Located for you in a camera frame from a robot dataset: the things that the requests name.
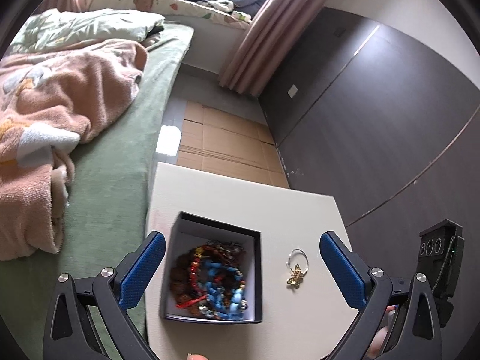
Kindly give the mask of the person's right hand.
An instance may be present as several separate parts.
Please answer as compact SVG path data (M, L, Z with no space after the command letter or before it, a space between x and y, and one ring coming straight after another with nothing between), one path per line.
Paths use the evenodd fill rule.
M386 308L385 318L384 318L386 325L383 328L381 328L374 336L374 339L372 340L366 352L366 355L365 355L366 359L375 359L380 354L381 349L383 347L383 343L386 340L386 337L389 332L389 328L396 314L396 309L397 309L397 306L388 306Z

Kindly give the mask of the person's left hand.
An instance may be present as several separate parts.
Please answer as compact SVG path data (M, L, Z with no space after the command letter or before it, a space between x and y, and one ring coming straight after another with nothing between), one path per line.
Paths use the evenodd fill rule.
M187 355L187 360L208 360L205 356L197 353L189 353Z

